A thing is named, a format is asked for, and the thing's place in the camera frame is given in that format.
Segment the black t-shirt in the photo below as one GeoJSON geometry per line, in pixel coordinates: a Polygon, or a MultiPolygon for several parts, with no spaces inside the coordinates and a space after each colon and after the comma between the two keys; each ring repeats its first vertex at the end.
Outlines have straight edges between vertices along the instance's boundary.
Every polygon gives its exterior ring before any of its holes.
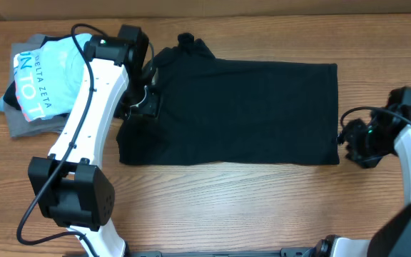
{"type": "Polygon", "coordinates": [[[121,163],[338,164],[336,64],[218,59],[189,33],[154,63],[159,114],[123,122],[121,163]]]}

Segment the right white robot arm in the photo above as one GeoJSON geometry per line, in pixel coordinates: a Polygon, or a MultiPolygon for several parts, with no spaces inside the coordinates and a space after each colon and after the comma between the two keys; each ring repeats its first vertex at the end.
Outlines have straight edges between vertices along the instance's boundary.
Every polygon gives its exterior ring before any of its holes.
{"type": "Polygon", "coordinates": [[[390,92],[386,106],[369,107],[370,121],[342,124],[338,143],[347,145],[347,159],[362,168],[374,168],[389,154],[398,157],[405,206],[370,240],[329,235],[305,256],[411,256],[411,87],[390,92]]]}

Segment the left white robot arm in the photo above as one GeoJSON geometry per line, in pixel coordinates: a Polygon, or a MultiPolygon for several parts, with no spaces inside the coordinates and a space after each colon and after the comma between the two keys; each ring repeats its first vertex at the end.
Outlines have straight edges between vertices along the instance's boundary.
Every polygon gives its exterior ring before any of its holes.
{"type": "Polygon", "coordinates": [[[103,147],[113,117],[155,118],[161,98],[153,91],[156,70],[144,64],[150,43],[145,34],[132,38],[92,36],[80,50],[85,60],[81,87],[70,116],[46,158],[32,158],[28,176],[34,207],[75,236],[87,256],[128,256],[129,247],[111,220],[115,190],[102,171],[103,147]]]}

